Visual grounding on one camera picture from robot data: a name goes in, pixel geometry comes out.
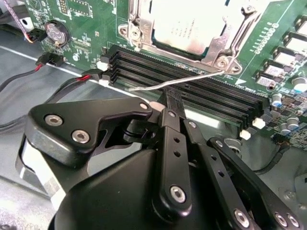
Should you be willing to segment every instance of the metal screw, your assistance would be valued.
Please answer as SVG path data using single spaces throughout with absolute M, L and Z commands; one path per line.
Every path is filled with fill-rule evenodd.
M 192 121 L 189 122 L 190 126 L 192 126 L 193 128 L 196 128 L 196 124 Z
M 121 34 L 121 35 L 127 35 L 127 30 L 126 29 L 124 29 L 124 28 L 120 28 L 119 29 L 119 33 Z
M 138 40 L 141 36 L 141 32 L 137 27 L 134 27 L 131 32 L 131 39 Z
M 220 142 L 219 140 L 217 140 L 215 143 L 216 143 L 218 146 L 223 147 L 222 142 Z
M 55 114 L 50 114 L 45 117 L 45 122 L 50 126 L 60 126 L 63 124 L 63 119 Z
M 235 217 L 237 219 L 237 221 L 244 227 L 244 228 L 248 228 L 249 227 L 249 220 L 246 217 L 246 215 L 241 212 L 239 209 L 235 210 Z
M 90 140 L 90 135 L 81 129 L 73 131 L 71 137 L 74 141 L 81 143 L 81 144 L 85 144 L 89 142 Z
M 294 200 L 295 198 L 295 193 L 290 191 L 290 190 L 286 190 L 284 192 L 284 198 L 287 199 L 287 200 Z
M 234 66 L 234 67 L 231 68 L 231 71 L 233 73 L 238 73 L 240 71 L 240 68 L 238 66 Z
M 140 103 L 140 107 L 142 109 L 148 109 L 148 106 L 146 104 L 144 104 L 144 103 Z
M 168 114 L 172 117 L 175 117 L 176 115 L 172 112 L 172 111 L 169 111 Z
M 178 203 L 183 203 L 186 201 L 186 194 L 178 186 L 172 186 L 170 192 L 173 199 L 176 200 Z
M 288 218 L 289 218 L 289 220 L 291 221 L 291 223 L 292 223 L 295 227 L 299 228 L 299 224 L 298 224 L 297 220 L 296 220 L 293 216 L 291 216 L 290 214 L 288 214 Z
M 216 64 L 217 67 L 219 67 L 221 69 L 225 69 L 229 64 L 229 60 L 225 56 L 222 56 L 222 57 L 219 57 L 216 60 L 215 64 Z
M 279 213 L 275 213 L 275 218 L 281 226 L 288 226 L 287 221 Z

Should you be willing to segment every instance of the black connector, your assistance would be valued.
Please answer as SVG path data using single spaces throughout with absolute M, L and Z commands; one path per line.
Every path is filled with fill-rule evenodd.
M 104 72 L 100 69 L 89 69 L 89 70 L 83 72 L 81 75 L 82 75 L 82 77 L 84 77 L 86 75 L 90 75 L 92 77 L 92 79 L 94 79 L 95 81 L 99 81 L 100 79 L 108 80 L 107 76 L 105 76 L 103 74 L 104 74 Z
M 39 65 L 44 66 L 47 63 L 49 63 L 53 66 L 61 66 L 64 63 L 64 56 L 46 52 L 38 58 L 36 65 L 37 66 L 39 66 Z
M 37 28 L 31 30 L 30 32 L 27 32 L 27 35 L 33 43 L 41 42 L 47 37 L 47 33 L 45 30 L 40 30 Z

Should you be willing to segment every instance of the grey surface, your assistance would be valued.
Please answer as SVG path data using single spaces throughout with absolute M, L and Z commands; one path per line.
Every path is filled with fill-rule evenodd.
M 10 51 L 6 51 L 2 49 L 1 46 L 21 52 L 21 54 L 14 54 Z M 39 46 L 30 45 L 20 38 L 16 38 L 11 34 L 0 31 L 0 83 L 14 74 L 25 72 L 34 68 L 35 62 L 28 57 L 23 57 L 22 54 L 27 54 L 30 57 L 37 58 L 39 55 L 41 55 L 41 53 L 42 51 Z M 75 70 L 70 66 L 65 66 L 64 68 L 80 73 L 79 70 Z M 60 86 L 61 83 L 71 77 L 73 76 L 66 72 L 46 66 L 43 67 L 38 73 L 21 81 L 10 84 L 0 96 L 0 124 L 27 113 L 31 107 L 42 103 L 55 91 L 57 87 Z M 64 101 L 119 97 L 126 96 L 89 82 L 81 89 L 72 92 L 65 97 Z M 230 130 L 222 122 L 219 123 L 218 128 L 201 125 L 201 129 L 206 139 L 215 136 L 217 133 L 230 137 L 234 136 L 235 134 L 235 130 Z M 12 187 L 18 191 L 17 194 L 23 197 L 23 201 L 29 201 L 26 202 L 25 205 L 20 203 L 15 205 L 15 207 L 17 207 L 15 214 L 17 215 L 20 213 L 19 210 L 23 210 L 24 215 L 26 216 L 26 211 L 28 209 L 37 210 L 36 208 L 40 207 L 36 217 L 37 219 L 42 220 L 40 221 L 40 224 L 42 229 L 45 229 L 45 227 L 48 225 L 48 221 L 51 219 L 52 214 L 54 213 L 51 204 L 47 199 L 42 198 L 38 193 L 32 192 L 35 189 L 19 178 L 14 166 L 22 134 L 22 129 L 18 129 L 5 135 L 0 135 L 0 176 L 8 179 L 0 179 L 0 196 L 6 193 L 6 190 L 10 184 L 9 181 L 12 181 Z M 273 145 L 268 138 L 262 138 L 259 135 L 254 135 L 249 141 L 243 142 L 241 152 L 242 160 L 251 169 L 259 169 L 270 160 L 274 148 L 275 145 Z M 90 162 L 89 169 L 91 173 L 97 172 L 99 169 L 107 167 L 109 164 L 118 161 L 120 158 L 127 156 L 129 153 L 130 152 L 128 149 L 126 149 L 124 152 L 113 150 L 111 152 L 95 156 Z M 299 149 L 291 148 L 284 154 L 278 165 L 276 165 L 270 172 L 260 177 L 270 187 L 270 189 L 279 195 L 281 199 L 294 212 L 298 213 L 307 224 L 307 210 L 302 208 L 305 207 L 306 204 L 300 205 L 295 197 L 293 199 L 285 199 L 284 197 L 285 191 L 295 192 L 294 178 L 306 172 L 307 153 Z M 17 186 L 17 184 L 24 185 L 31 190 L 25 190 L 23 187 Z M 36 199 L 33 199 L 35 196 L 38 197 L 37 199 L 40 202 L 36 202 Z M 14 204 L 19 200 L 19 197 L 11 195 L 6 196 L 6 199 L 11 201 L 10 204 Z M 8 209 L 3 209 L 1 207 L 2 205 L 0 204 L 0 214 L 5 216 L 5 213 L 8 213 Z M 33 223 L 36 222 L 36 220 L 30 218 L 29 222 L 31 221 L 33 221 Z

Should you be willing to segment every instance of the metal wire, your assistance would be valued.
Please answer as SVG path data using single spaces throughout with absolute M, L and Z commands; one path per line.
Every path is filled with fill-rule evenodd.
M 21 22 L 19 21 L 19 18 L 17 17 L 15 11 L 13 10 L 13 8 L 9 5 L 9 3 L 7 2 L 7 0 L 2 0 L 4 5 L 6 6 L 6 8 L 8 9 L 8 11 L 11 13 L 11 16 L 14 18 L 15 22 L 17 23 L 18 27 L 21 29 L 22 33 L 24 34 L 25 39 L 29 42 L 29 43 L 33 43 L 28 35 L 27 35 L 27 31 L 25 30 L 25 28 L 23 27 L 23 25 L 21 24 Z
M 156 86 L 129 88 L 128 91 L 134 92 L 134 91 L 158 90 L 158 89 L 163 88 L 163 87 L 168 86 L 168 85 L 174 85 L 174 84 L 178 84 L 178 83 L 184 83 L 184 82 L 187 82 L 187 81 L 194 81 L 194 80 L 199 80 L 199 79 L 203 79 L 203 78 L 213 77 L 213 76 L 220 75 L 220 74 L 223 74 L 223 73 L 225 73 L 225 71 L 219 70 L 215 73 L 209 73 L 209 74 L 198 75 L 198 76 L 193 76 L 193 77 L 188 77 L 188 78 L 181 78 L 181 79 L 177 79 L 177 80 L 166 81 L 166 82 L 163 82 L 163 83 L 156 85 Z

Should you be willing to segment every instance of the capacitor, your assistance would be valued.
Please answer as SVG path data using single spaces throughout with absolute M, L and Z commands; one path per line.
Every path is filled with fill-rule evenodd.
M 280 125 L 280 134 L 286 136 L 289 133 L 291 133 L 291 131 L 288 129 L 287 123 L 281 124 Z
M 282 103 L 282 95 L 280 93 L 276 93 L 272 95 L 272 105 L 275 107 L 281 107 Z
M 293 90 L 296 93 L 303 93 L 307 91 L 307 79 L 304 77 L 297 77 L 292 80 Z
M 75 54 L 72 55 L 72 59 L 73 59 L 74 61 L 80 61 L 80 55 L 77 54 L 77 53 L 75 53 Z
M 297 117 L 288 118 L 288 120 L 287 120 L 288 129 L 291 130 L 291 131 L 296 130 L 299 127 L 298 121 L 299 121 L 299 119 Z

